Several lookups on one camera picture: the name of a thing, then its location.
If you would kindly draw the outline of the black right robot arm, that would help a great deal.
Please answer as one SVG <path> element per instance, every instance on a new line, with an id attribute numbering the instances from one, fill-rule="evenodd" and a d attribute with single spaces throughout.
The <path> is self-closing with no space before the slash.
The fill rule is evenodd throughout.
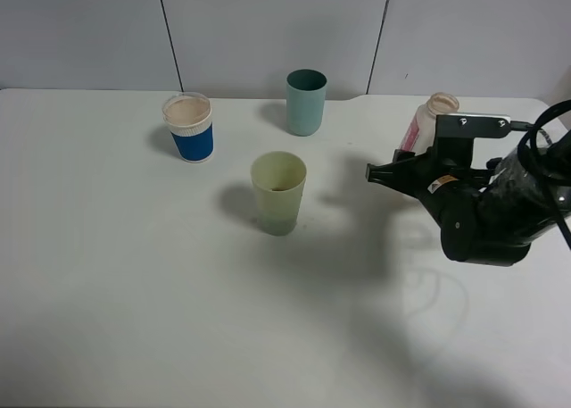
<path id="1" fill-rule="evenodd" d="M 393 162 L 368 165 L 366 179 L 418 199 L 448 259 L 511 266 L 570 215 L 570 136 L 533 149 L 536 139 L 474 169 L 473 139 L 437 137 L 423 154 L 396 151 Z"/>

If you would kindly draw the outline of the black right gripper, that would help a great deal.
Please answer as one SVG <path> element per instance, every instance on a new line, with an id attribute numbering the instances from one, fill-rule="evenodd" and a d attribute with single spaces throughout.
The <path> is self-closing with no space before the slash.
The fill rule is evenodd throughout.
<path id="1" fill-rule="evenodd" d="M 367 164 L 366 180 L 417 198 L 429 212 L 442 212 L 488 186 L 492 171 L 472 169 L 474 140 L 437 138 L 425 154 L 395 151 L 388 164 Z"/>

